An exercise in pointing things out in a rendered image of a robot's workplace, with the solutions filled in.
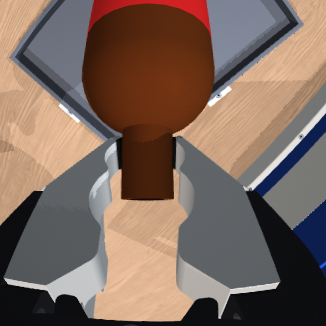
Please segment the grey rectangular tray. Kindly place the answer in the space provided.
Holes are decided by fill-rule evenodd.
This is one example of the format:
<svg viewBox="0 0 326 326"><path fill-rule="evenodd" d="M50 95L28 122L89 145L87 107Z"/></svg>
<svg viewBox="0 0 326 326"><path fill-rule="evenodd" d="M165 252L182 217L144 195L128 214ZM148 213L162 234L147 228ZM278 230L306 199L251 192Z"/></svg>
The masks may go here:
<svg viewBox="0 0 326 326"><path fill-rule="evenodd" d="M82 85L93 1L52 0L10 59L105 142L122 134L95 115ZM304 26L288 0L207 0L207 9L215 63L209 102Z"/></svg>

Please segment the grey flat bar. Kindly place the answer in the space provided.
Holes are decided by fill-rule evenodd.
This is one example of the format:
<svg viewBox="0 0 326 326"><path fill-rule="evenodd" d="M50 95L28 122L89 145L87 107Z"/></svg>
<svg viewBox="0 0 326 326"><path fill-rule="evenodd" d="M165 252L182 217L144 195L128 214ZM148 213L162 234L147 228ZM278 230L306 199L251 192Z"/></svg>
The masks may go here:
<svg viewBox="0 0 326 326"><path fill-rule="evenodd" d="M253 190L257 187L299 144L325 113L326 82L237 181L248 190Z"/></svg>

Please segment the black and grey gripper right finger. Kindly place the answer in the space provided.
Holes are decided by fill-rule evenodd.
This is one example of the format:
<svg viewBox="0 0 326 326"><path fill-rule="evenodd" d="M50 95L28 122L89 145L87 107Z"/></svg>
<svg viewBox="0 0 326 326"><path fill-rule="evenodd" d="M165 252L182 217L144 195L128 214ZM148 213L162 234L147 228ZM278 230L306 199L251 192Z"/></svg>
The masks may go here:
<svg viewBox="0 0 326 326"><path fill-rule="evenodd" d="M326 326L326 278L261 195L180 135L172 169L188 216L178 229L178 289L193 301L214 298L219 319Z"/></svg>

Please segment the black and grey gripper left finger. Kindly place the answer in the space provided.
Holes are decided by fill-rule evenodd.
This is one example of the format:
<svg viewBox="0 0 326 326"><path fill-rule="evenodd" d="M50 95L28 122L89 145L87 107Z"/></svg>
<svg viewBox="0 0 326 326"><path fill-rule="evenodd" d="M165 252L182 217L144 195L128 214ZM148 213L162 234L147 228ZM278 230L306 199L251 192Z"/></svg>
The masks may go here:
<svg viewBox="0 0 326 326"><path fill-rule="evenodd" d="M62 294L94 317L107 282L104 211L119 169L122 137L115 136L33 191L0 225L0 321L54 314Z"/></svg>

